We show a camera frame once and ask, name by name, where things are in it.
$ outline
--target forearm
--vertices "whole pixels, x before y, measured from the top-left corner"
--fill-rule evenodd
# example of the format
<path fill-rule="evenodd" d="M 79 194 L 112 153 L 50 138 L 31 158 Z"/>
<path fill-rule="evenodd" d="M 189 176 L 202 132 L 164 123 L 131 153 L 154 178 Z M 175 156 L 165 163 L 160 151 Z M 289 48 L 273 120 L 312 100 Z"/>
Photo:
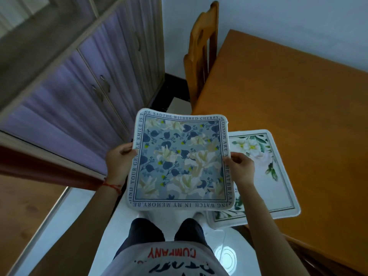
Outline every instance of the forearm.
<path fill-rule="evenodd" d="M 278 230 L 255 186 L 239 184 L 238 191 L 244 204 L 262 275 L 309 275 Z"/>
<path fill-rule="evenodd" d="M 116 190 L 101 186 L 30 275 L 88 275 L 117 197 Z"/>

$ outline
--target black baseboard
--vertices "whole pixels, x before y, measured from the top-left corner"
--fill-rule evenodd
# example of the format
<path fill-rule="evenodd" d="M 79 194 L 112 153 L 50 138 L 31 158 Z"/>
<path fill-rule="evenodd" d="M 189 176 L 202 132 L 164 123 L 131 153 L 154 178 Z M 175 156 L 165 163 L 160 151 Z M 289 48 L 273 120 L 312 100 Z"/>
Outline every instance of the black baseboard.
<path fill-rule="evenodd" d="M 189 90 L 185 79 L 165 74 L 165 82 L 154 99 L 151 109 L 166 112 L 174 97 L 189 102 Z"/>

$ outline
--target cabinet handle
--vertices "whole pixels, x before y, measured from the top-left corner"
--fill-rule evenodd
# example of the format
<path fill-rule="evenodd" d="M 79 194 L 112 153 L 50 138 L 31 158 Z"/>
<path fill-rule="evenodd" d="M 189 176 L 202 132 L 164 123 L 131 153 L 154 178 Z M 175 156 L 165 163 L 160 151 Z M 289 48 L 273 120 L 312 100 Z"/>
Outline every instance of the cabinet handle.
<path fill-rule="evenodd" d="M 92 90 L 96 93 L 97 97 L 100 99 L 101 102 L 103 102 L 104 100 L 104 95 L 102 93 L 100 93 L 99 91 L 97 91 L 96 87 L 94 85 L 92 85 Z"/>
<path fill-rule="evenodd" d="M 105 83 L 108 93 L 110 93 L 110 84 L 106 81 L 103 75 L 100 75 L 100 79 Z"/>
<path fill-rule="evenodd" d="M 138 42 L 138 51 L 140 51 L 140 38 L 139 38 L 137 32 L 136 32 L 136 38 L 137 38 L 137 42 Z"/>

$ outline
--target shirt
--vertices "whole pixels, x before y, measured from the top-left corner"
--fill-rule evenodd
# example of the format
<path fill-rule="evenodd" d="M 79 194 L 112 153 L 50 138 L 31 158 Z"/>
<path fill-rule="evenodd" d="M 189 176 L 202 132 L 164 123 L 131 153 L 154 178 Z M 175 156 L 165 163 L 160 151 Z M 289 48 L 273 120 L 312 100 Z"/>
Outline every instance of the shirt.
<path fill-rule="evenodd" d="M 121 251 L 102 276 L 228 276 L 214 254 L 196 242 L 137 244 Z"/>

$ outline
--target black pants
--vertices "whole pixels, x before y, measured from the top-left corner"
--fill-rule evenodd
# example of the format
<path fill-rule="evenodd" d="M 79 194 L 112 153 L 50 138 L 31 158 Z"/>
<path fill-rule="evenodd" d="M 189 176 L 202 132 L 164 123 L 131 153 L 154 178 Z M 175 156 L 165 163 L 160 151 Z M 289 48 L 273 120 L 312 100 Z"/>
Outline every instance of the black pants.
<path fill-rule="evenodd" d="M 182 223 L 179 230 L 175 234 L 174 240 L 198 242 L 211 250 L 205 240 L 202 227 L 197 223 L 196 220 L 192 218 L 187 218 Z M 120 254 L 122 250 L 130 246 L 142 243 L 164 241 L 165 237 L 163 236 L 162 231 L 156 227 L 154 223 L 145 218 L 136 218 L 133 220 L 130 226 L 128 237 L 125 239 L 122 246 L 120 246 L 119 250 L 117 250 L 114 258 L 116 258 L 116 256 Z"/>

